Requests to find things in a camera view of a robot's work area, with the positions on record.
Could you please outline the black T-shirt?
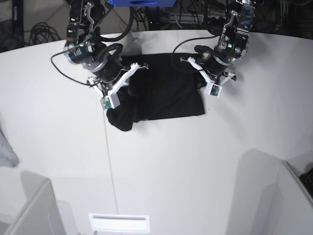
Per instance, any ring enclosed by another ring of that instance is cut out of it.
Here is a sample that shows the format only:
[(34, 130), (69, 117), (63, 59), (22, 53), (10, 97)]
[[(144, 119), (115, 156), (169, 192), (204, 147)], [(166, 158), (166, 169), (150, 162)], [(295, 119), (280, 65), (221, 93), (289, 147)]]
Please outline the black T-shirt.
[[(178, 67), (192, 70), (187, 62), (180, 58), (198, 58), (196, 54), (178, 53), (174, 55)], [(109, 123), (115, 128), (127, 132), (134, 123), (146, 120), (184, 118), (205, 114), (205, 107), (196, 81), (203, 79), (199, 73), (181, 73), (171, 64), (171, 54), (145, 54), (123, 56), (123, 62), (146, 63), (148, 70), (138, 70), (131, 78), (138, 96), (127, 94), (127, 86), (118, 91), (120, 105), (107, 110)]]

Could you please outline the white power strip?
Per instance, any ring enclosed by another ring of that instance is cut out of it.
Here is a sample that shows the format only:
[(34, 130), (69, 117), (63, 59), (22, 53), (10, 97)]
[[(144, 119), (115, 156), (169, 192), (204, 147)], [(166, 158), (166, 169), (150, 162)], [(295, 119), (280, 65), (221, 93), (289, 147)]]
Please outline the white power strip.
[(170, 13), (170, 15), (166, 18), (170, 23), (173, 24), (202, 24), (204, 19), (203, 14), (178, 14), (178, 13)]

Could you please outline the blue box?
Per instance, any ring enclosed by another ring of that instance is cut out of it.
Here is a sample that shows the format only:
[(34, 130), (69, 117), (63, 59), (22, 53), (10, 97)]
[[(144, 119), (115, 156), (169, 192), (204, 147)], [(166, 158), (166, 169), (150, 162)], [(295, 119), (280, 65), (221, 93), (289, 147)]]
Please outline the blue box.
[(109, 0), (116, 7), (172, 7), (176, 0)]

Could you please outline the grey crumpled cloth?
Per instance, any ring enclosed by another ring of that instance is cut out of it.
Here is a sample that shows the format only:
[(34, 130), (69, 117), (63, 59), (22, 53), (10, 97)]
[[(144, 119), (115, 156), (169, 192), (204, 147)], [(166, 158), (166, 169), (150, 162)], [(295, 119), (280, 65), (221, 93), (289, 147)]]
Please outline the grey crumpled cloth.
[(13, 151), (8, 139), (6, 138), (2, 124), (0, 124), (0, 166), (1, 167), (17, 167), (19, 159)]

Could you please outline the black keyboard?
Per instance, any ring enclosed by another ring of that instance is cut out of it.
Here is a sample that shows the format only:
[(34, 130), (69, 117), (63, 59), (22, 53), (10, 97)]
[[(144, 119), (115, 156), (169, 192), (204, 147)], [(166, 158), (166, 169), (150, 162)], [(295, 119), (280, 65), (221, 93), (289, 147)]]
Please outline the black keyboard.
[(313, 196), (313, 168), (307, 173), (304, 173), (300, 176), (300, 180), (305, 186), (306, 190), (311, 196)]

